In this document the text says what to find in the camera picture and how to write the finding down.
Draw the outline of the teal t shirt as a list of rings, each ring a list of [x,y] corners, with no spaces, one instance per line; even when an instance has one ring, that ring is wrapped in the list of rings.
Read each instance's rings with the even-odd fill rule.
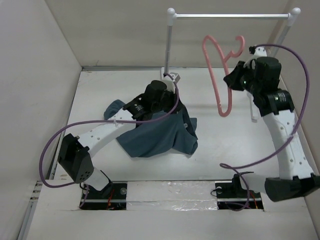
[[[198,119],[190,117],[186,108],[163,120],[142,124],[116,138],[132,158],[151,158],[173,149],[193,155],[198,148]]]

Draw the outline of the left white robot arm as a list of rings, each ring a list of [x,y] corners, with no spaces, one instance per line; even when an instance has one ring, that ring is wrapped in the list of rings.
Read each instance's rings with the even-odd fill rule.
[[[181,108],[175,80],[153,80],[144,93],[125,104],[107,120],[97,120],[92,130],[74,136],[65,135],[58,163],[75,184],[88,185],[100,198],[107,198],[113,182],[93,164],[93,157],[120,135],[138,127],[159,123]]]

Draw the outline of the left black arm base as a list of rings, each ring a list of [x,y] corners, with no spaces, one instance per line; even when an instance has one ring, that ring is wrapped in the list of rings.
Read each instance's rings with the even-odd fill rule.
[[[103,195],[92,186],[82,184],[79,208],[88,211],[122,211],[127,209],[127,188],[125,181],[113,182],[111,189]]]

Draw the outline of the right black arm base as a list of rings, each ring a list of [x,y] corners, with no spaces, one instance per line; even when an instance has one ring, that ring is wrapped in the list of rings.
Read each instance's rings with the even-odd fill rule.
[[[242,188],[240,177],[235,174],[232,179],[218,180],[214,183],[214,189],[210,194],[217,200],[219,210],[239,211],[244,210],[263,210],[263,201],[259,192],[249,191]]]

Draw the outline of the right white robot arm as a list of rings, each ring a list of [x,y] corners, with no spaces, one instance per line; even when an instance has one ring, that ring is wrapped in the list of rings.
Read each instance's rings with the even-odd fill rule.
[[[231,191],[242,197],[249,190],[265,193],[273,202],[305,197],[320,188],[320,177],[308,163],[297,134],[290,93],[279,88],[282,65],[274,57],[239,61],[224,77],[232,90],[247,91],[266,124],[278,161],[278,176],[244,173],[233,177]]]

